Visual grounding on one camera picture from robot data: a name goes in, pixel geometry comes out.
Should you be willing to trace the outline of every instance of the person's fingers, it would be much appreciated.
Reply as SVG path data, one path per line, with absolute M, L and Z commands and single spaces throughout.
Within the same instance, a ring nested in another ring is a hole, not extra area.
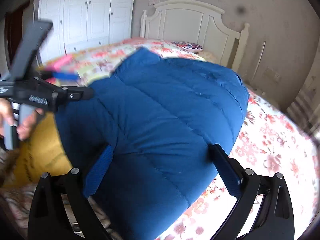
M 41 114 L 41 115 L 44 114 L 44 111 L 41 108 L 36 108 L 36 111 L 37 111 L 38 114 Z
M 17 133 L 19 134 L 20 140 L 25 140 L 29 137 L 33 126 L 36 124 L 37 112 L 33 112 L 31 115 L 26 117 L 22 124 L 17 127 Z
M 21 141 L 24 141 L 25 139 L 27 139 L 30 136 L 31 131 L 32 131 L 31 127 L 29 127 L 29 128 L 20 127 L 19 132 L 18 132 L 19 139 Z
M 9 125 L 14 125 L 14 118 L 11 104 L 8 100 L 0 98 L 0 116 L 1 127 L 3 126 L 3 119 L 5 119 Z

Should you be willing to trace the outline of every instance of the brown door frame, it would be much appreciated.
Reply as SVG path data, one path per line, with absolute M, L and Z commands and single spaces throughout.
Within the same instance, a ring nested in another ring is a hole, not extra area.
M 4 21 L 4 48 L 8 67 L 22 39 L 22 17 L 23 10 L 30 5 L 30 0 L 20 5 L 12 12 L 7 12 Z

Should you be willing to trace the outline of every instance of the pink floral pattern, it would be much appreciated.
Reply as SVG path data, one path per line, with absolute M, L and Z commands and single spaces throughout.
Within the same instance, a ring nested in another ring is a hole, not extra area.
M 283 113 L 250 91 L 248 112 L 230 157 L 257 174 L 273 176 L 281 172 L 284 175 L 291 196 L 297 239 L 313 219 L 318 205 L 320 167 L 312 140 Z M 258 195 L 239 235 L 250 230 L 261 201 L 262 195 Z M 157 240 L 208 240 L 235 202 L 218 175 Z
M 147 48 L 163 58 L 182 57 L 205 61 L 200 56 L 188 52 L 169 41 L 133 38 L 73 53 L 72 60 L 62 66 L 60 71 L 77 73 L 80 77 L 77 84 L 89 85 L 97 79 L 110 77 L 117 67 L 140 47 Z M 48 62 L 46 67 L 51 69 L 52 64 L 59 59 Z M 52 79 L 50 82 L 55 85 L 66 85 L 65 81 L 57 79 Z

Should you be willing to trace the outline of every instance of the blue quilted blanket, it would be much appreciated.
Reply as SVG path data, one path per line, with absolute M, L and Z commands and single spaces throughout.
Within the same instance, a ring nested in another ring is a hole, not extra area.
M 56 114 L 65 152 L 84 169 L 102 146 L 114 147 L 93 198 L 125 240 L 155 239 L 217 176 L 207 145 L 230 153 L 248 91 L 228 68 L 146 49 L 91 87 L 94 98 Z

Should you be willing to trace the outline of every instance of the white headboard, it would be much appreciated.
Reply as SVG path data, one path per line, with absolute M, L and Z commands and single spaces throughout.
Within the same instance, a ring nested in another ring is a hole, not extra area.
M 154 7 L 156 12 L 152 16 L 143 11 L 142 38 L 198 43 L 223 66 L 228 65 L 232 51 L 236 49 L 234 60 L 229 65 L 235 72 L 239 69 L 249 36 L 249 23 L 244 24 L 241 33 L 231 30 L 222 23 L 224 10 L 199 1 L 169 0 Z M 236 39 L 239 43 L 234 48 Z

